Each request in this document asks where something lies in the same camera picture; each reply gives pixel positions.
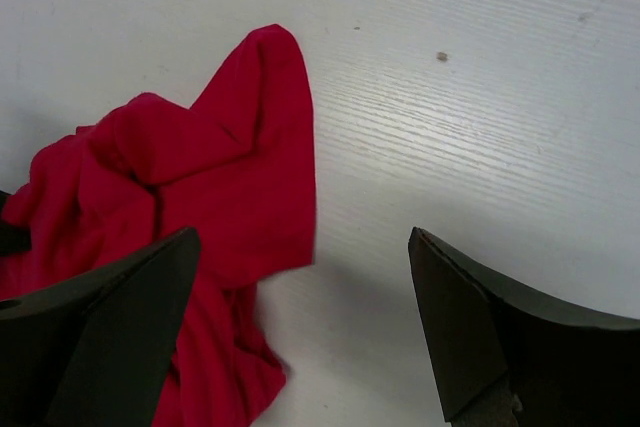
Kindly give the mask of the red t-shirt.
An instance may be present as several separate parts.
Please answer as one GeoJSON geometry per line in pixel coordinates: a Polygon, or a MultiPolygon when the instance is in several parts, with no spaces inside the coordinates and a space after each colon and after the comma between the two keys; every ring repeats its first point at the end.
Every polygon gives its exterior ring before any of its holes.
{"type": "Polygon", "coordinates": [[[254,318],[257,284],[314,252],[313,106],[294,36],[250,32],[188,108],[143,93],[40,150],[1,217],[32,239],[1,262],[6,298],[196,229],[197,275],[154,424],[251,424],[286,381],[254,318]]]}

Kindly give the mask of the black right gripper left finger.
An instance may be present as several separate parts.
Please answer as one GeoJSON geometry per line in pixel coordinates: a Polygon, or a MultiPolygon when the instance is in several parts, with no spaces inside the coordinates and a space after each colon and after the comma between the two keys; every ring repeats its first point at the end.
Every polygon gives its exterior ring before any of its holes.
{"type": "Polygon", "coordinates": [[[151,425],[200,248],[197,231],[185,228],[2,300],[2,425],[151,425]]]}

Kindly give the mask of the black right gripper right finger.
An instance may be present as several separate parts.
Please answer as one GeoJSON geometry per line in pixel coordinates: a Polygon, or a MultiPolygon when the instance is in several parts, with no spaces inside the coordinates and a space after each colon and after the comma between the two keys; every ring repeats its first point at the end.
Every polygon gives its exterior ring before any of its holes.
{"type": "Polygon", "coordinates": [[[639,323],[538,291],[414,228],[411,274],[453,426],[635,426],[639,323]]]}

